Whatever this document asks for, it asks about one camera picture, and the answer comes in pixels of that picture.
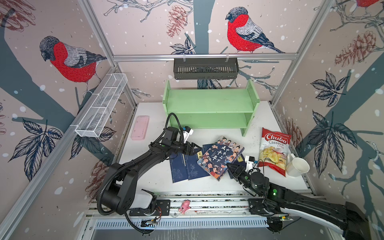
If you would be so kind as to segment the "illustrated Chinese history book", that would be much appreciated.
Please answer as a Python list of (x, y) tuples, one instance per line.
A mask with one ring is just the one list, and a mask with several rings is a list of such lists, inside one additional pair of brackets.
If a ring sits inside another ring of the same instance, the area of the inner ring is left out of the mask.
[(232, 163), (243, 154), (244, 145), (221, 136), (211, 148), (198, 160), (198, 164), (213, 178), (220, 181), (228, 171), (227, 163)]

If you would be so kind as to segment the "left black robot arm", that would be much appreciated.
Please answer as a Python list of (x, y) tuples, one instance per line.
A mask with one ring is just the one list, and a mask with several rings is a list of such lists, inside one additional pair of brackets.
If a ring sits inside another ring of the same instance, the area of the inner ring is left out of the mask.
[(96, 196), (99, 214), (123, 215), (136, 231), (150, 235), (152, 230), (137, 227), (128, 216), (131, 210), (138, 210), (147, 216), (162, 214), (153, 192), (144, 189), (137, 191), (138, 180), (155, 165), (169, 160), (172, 154), (193, 156), (201, 151), (200, 146), (187, 141), (192, 132), (190, 127), (182, 127), (180, 124), (177, 127), (165, 125), (160, 136), (149, 144), (147, 152), (130, 162), (112, 164)]

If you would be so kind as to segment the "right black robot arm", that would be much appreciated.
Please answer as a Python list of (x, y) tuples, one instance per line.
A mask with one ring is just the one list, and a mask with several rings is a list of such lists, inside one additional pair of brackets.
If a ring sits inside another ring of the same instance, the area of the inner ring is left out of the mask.
[(333, 204), (300, 195), (271, 183), (258, 168), (247, 171), (245, 167), (231, 163), (227, 168), (230, 176), (252, 196), (248, 200), (250, 213), (266, 217), (273, 233), (284, 228), (283, 216), (292, 215), (332, 229), (346, 240), (372, 238), (369, 220), (353, 203)]

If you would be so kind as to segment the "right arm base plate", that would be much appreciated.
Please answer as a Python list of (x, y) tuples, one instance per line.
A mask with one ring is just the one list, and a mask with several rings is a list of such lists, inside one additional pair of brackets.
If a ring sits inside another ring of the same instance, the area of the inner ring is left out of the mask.
[(284, 200), (282, 199), (248, 199), (249, 212), (251, 215), (258, 215), (262, 217), (288, 216), (289, 214), (284, 213), (281, 210), (282, 203), (284, 203)]

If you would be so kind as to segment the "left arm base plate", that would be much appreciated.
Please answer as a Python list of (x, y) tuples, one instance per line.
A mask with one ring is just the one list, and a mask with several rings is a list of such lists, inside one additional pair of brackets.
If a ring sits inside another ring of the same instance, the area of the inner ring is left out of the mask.
[(135, 208), (131, 209), (129, 212), (130, 217), (159, 217), (169, 216), (170, 215), (170, 200), (156, 200), (155, 202), (150, 203), (149, 207), (146, 209)]

